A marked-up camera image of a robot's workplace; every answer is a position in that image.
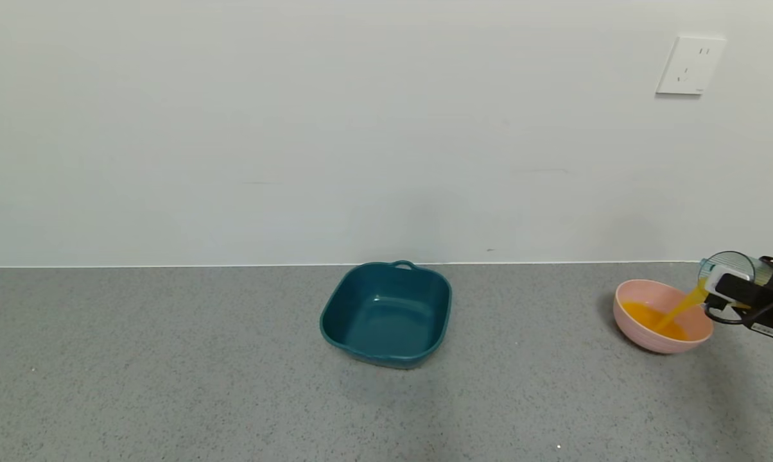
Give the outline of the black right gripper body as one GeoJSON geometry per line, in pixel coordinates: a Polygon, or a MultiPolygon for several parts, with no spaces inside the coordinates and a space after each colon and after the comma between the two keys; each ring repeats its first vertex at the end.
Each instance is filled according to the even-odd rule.
{"type": "Polygon", "coordinates": [[[773,257],[759,257],[756,280],[740,280],[732,290],[739,296],[734,310],[740,315],[741,325],[773,338],[773,257]]]}

